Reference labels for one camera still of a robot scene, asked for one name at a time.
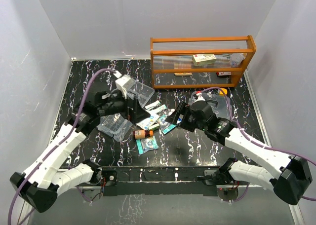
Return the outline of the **teal tape packet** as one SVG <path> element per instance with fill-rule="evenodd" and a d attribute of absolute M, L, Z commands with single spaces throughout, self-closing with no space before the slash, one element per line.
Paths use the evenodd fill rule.
<path fill-rule="evenodd" d="M 158 119 L 158 124 L 159 124 L 160 130 L 161 130 L 162 134 L 164 134 L 164 135 L 176 127 L 176 125 L 168 123 L 166 121 L 166 118 L 167 118 L 167 116 L 164 114 Z"/>

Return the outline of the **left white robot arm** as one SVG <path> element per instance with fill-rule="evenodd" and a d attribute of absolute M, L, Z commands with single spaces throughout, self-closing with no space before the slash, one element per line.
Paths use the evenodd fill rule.
<path fill-rule="evenodd" d="M 85 160 L 78 166 L 59 172 L 72 151 L 100 124 L 101 117 L 121 114 L 136 124 L 150 116 L 136 96 L 125 97 L 120 90 L 86 92 L 80 105 L 68 116 L 60 131 L 38 159 L 23 173 L 15 172 L 10 182 L 17 195 L 40 213 L 47 211 L 57 197 L 83 183 L 101 182 L 100 166 Z"/>

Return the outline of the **brown medicine bottle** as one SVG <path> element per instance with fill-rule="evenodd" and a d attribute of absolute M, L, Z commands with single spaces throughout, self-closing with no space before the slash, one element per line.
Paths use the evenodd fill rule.
<path fill-rule="evenodd" d="M 136 140 L 146 139 L 148 137 L 152 137 L 154 132 L 152 130 L 136 130 L 133 131 L 133 137 Z"/>

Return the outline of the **white blue gauze packet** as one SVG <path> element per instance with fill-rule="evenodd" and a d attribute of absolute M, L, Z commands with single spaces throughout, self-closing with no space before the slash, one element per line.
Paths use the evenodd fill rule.
<path fill-rule="evenodd" d="M 136 123 L 136 125 L 143 130 L 148 130 L 149 127 L 152 126 L 153 124 L 155 124 L 156 121 L 159 119 L 158 114 L 153 113 L 151 111 L 148 111 L 148 113 L 150 114 L 150 116 L 148 118 Z"/>

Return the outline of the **clear plastic medicine kit box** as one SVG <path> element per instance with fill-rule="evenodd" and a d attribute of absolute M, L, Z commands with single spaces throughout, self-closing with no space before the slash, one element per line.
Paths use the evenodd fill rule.
<path fill-rule="evenodd" d="M 124 119 L 119 113 L 103 116 L 97 130 L 112 137 L 115 141 L 121 142 L 130 130 L 132 123 Z"/>

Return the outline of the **clear kit lid black handle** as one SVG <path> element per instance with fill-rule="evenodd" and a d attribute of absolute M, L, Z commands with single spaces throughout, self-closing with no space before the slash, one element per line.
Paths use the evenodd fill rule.
<path fill-rule="evenodd" d="M 212 107 L 217 117 L 230 119 L 230 113 L 226 98 L 223 95 L 202 92 L 202 97 Z"/>

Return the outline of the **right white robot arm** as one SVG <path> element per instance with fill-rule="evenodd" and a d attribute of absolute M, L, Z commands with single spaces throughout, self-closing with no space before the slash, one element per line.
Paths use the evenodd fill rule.
<path fill-rule="evenodd" d="M 198 97 L 191 105 L 181 102 L 166 122 L 191 132 L 201 130 L 212 141 L 257 163 L 249 165 L 230 158 L 205 180 L 221 180 L 226 184 L 248 182 L 272 190 L 278 198 L 291 205 L 298 204 L 313 181 L 306 158 L 257 141 L 239 129 L 236 122 L 217 117 L 203 97 Z"/>

